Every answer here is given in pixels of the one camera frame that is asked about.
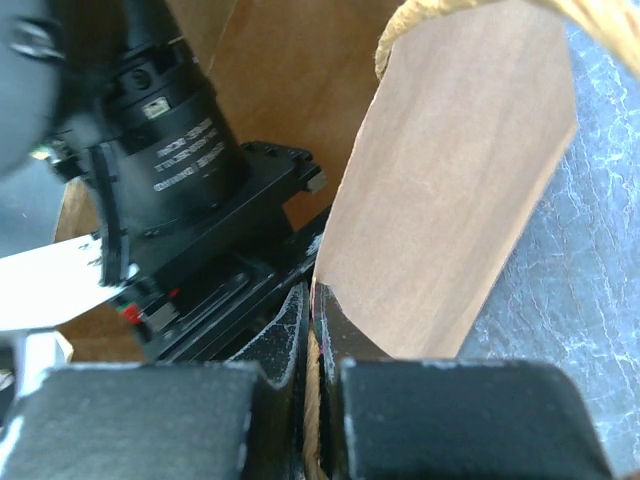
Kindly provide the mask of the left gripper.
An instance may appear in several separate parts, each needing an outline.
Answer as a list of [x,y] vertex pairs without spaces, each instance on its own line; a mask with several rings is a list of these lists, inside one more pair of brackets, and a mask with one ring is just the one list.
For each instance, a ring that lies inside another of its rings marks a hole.
[[139,272],[114,300],[150,361],[230,357],[311,276],[329,212],[295,230],[283,205],[322,189],[324,171],[305,149],[242,149],[243,187],[199,224],[146,233]]

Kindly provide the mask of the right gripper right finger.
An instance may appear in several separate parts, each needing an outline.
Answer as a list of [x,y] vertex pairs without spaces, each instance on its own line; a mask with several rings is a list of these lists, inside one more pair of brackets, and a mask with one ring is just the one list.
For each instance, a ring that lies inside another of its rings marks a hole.
[[333,289],[320,282],[313,290],[312,319],[320,347],[320,466],[330,479],[346,479],[345,371],[359,363],[388,360],[390,356],[347,316]]

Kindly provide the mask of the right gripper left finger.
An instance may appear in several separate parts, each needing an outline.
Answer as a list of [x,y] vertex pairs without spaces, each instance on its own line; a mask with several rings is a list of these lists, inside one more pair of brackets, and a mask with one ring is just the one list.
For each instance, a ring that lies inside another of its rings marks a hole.
[[293,286],[274,318],[232,362],[257,369],[251,419],[246,435],[243,479],[299,479],[304,467],[304,383],[309,291],[305,283]]

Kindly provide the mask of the brown paper bag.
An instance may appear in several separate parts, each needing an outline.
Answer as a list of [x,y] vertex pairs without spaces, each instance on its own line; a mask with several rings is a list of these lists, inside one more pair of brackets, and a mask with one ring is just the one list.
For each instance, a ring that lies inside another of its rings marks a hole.
[[[308,150],[301,449],[320,466],[316,283],[390,358],[345,371],[346,479],[609,479],[574,383],[458,351],[576,130],[571,1],[164,1],[241,143]],[[108,303],[63,328],[47,479],[243,479],[257,369],[148,360]]]

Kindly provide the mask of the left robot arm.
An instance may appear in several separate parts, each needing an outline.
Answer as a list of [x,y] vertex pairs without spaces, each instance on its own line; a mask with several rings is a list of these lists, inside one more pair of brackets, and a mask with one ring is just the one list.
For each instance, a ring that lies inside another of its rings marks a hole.
[[310,277],[326,218],[284,204],[312,154],[234,136],[164,1],[1,5],[1,171],[42,162],[88,190],[97,228],[1,263],[26,325],[113,305],[153,361],[229,359]]

